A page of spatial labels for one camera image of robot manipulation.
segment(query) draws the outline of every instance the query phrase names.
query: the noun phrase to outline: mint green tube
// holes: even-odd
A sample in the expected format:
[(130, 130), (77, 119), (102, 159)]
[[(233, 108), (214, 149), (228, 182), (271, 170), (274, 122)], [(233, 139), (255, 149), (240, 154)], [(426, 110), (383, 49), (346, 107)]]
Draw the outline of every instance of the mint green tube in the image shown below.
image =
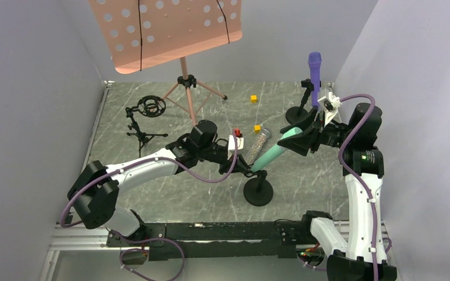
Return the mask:
[[(299, 129), (298, 127), (294, 127), (288, 130), (280, 139), (285, 139), (290, 136), (297, 135), (301, 132), (302, 132), (301, 129)], [(278, 156), (281, 156), (286, 150), (287, 148), (283, 148), (282, 146), (279, 145), (274, 145), (271, 149), (265, 152), (265, 154), (261, 155), (261, 157), (254, 162), (253, 166), (251, 167), (251, 171), (256, 172), (262, 170), (263, 168), (266, 167), (266, 165), (270, 164)]]

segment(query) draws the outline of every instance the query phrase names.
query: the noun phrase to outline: gray marble floor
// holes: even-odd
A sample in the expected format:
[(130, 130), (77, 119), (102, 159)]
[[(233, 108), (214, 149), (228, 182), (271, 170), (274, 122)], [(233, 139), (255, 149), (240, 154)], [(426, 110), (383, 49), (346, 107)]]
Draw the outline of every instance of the gray marble floor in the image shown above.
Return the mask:
[[(246, 138), (244, 155), (255, 141), (255, 124), (273, 132), (262, 151), (275, 144), (281, 137), (278, 131), (288, 125), (284, 112), (299, 103), (303, 93), (299, 83), (211, 82), (208, 85), (229, 99), (224, 101), (212, 95), (198, 118), (215, 122), (221, 138), (228, 138), (232, 128), (240, 128)], [(90, 160), (108, 165), (136, 159), (138, 142), (125, 134), (129, 124), (125, 107), (136, 105), (145, 95), (162, 97), (171, 86), (172, 83), (114, 83), (101, 115)], [(198, 108), (209, 92), (199, 86), (192, 90)], [(258, 102), (252, 104), (250, 95), (256, 95)], [(171, 98), (181, 105), (187, 104), (182, 87)], [(147, 133), (169, 134), (167, 138), (154, 138), (143, 149), (143, 156), (156, 152), (192, 128), (188, 114), (171, 102), (167, 102), (166, 112), (160, 117), (136, 115), (136, 119)], [(265, 169), (275, 194), (272, 202), (264, 207), (246, 202), (242, 188), (247, 179), (241, 174), (232, 174), (219, 184), (198, 181), (187, 173), (164, 177), (121, 193), (118, 203), (134, 209), (147, 222), (298, 220), (306, 210), (327, 211), (335, 219), (347, 220), (349, 204), (337, 152), (327, 147), (320, 147), (308, 157), (287, 152), (272, 162)], [(217, 169), (216, 164), (199, 163), (192, 170), (203, 177), (218, 179), (221, 175)]]

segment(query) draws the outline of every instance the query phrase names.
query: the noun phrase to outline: pink music stand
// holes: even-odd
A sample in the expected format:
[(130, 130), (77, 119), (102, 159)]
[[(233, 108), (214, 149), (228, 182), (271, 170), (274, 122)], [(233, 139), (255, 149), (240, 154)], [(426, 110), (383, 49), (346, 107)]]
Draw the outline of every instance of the pink music stand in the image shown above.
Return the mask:
[[(182, 76), (163, 99), (189, 113), (194, 125), (196, 114), (211, 93), (227, 99), (188, 74), (185, 56), (239, 40), (241, 0), (89, 0), (89, 3), (119, 73), (129, 74), (180, 59)], [(188, 109), (169, 98), (179, 84), (185, 87)], [(190, 87), (196, 84), (210, 91), (197, 112), (190, 92)]]

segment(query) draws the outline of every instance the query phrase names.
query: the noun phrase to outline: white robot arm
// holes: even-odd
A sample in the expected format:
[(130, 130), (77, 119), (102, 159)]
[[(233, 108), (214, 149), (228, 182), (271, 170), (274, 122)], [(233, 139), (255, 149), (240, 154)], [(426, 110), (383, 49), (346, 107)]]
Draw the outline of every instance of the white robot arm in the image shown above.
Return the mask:
[[(316, 152), (320, 145), (342, 150), (339, 152), (339, 161), (344, 163), (343, 176), (349, 195), (349, 241), (346, 242), (337, 231), (332, 217), (323, 212), (306, 213), (310, 233), (328, 257), (327, 273), (330, 281), (349, 280), (348, 276), (352, 277), (350, 280), (370, 280), (375, 277), (378, 280), (396, 280), (396, 268), (387, 264), (380, 228), (384, 163), (382, 153), (374, 143), (382, 111), (374, 105), (361, 103), (356, 106), (348, 124), (338, 123), (333, 118), (347, 98), (339, 99), (329, 91), (323, 93), (319, 99), (320, 111), (313, 107), (304, 120), (281, 130), (299, 127), (303, 132), (278, 142), (278, 145), (304, 156), (308, 152)], [(376, 237), (372, 241), (374, 228)]]
[(133, 238), (132, 240), (141, 239), (144, 237), (144, 222), (134, 211), (117, 204), (118, 194), (159, 177), (188, 170), (196, 166), (199, 160), (219, 164), (220, 174), (239, 172), (247, 176), (257, 175), (251, 172), (241, 155), (235, 160), (229, 156), (233, 154), (230, 150), (239, 151), (243, 147), (240, 131), (235, 134), (230, 139), (237, 141), (237, 147), (227, 142), (221, 145), (216, 140), (216, 125), (211, 121), (201, 120), (191, 133), (184, 134), (151, 155), (116, 165), (103, 166), (99, 161), (89, 163), (67, 197), (70, 202), (73, 201), (73, 207), (86, 228), (103, 225), (118, 231), (124, 237)]

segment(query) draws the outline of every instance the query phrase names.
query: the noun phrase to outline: gray wall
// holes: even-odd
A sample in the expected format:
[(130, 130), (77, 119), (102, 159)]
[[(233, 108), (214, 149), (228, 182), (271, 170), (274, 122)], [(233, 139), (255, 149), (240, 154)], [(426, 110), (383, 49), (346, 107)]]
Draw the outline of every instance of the gray wall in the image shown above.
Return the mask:
[[(117, 73), (88, 1), (61, 1), (103, 79), (175, 81), (181, 75), (178, 61), (129, 75)], [(189, 72), (205, 81), (299, 81), (309, 77), (308, 54), (319, 51), (323, 58), (322, 79), (333, 81), (376, 3), (244, 0), (243, 38), (189, 56)]]
[(104, 84), (57, 0), (0, 0), (0, 280), (36, 280)]
[(450, 280), (450, 1), (380, 0), (336, 91), (384, 112), (382, 217), (403, 280)]

